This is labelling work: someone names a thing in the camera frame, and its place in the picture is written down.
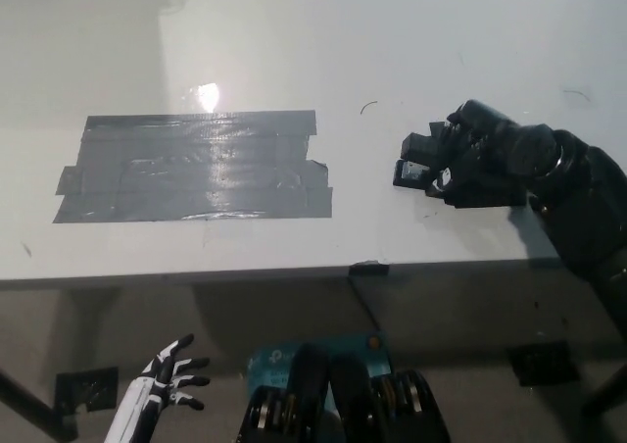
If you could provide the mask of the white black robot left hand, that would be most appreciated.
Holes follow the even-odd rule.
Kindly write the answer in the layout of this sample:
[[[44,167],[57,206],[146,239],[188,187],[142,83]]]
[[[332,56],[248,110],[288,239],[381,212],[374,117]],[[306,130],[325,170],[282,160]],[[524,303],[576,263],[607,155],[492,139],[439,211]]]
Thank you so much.
[[[169,406],[186,406],[195,411],[205,409],[200,400],[181,391],[186,386],[204,387],[211,382],[208,377],[187,374],[205,368],[210,363],[209,358],[177,358],[193,340],[194,334],[190,333],[171,342],[130,382],[105,443],[150,442],[161,413]]]

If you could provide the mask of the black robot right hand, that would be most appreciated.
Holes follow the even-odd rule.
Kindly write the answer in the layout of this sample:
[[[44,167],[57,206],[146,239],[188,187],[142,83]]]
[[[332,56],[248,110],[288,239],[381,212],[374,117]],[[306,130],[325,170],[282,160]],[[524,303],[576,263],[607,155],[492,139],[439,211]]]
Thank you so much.
[[[549,126],[521,125],[477,100],[447,116],[438,144],[425,194],[458,209],[526,205],[527,184],[561,156]]]

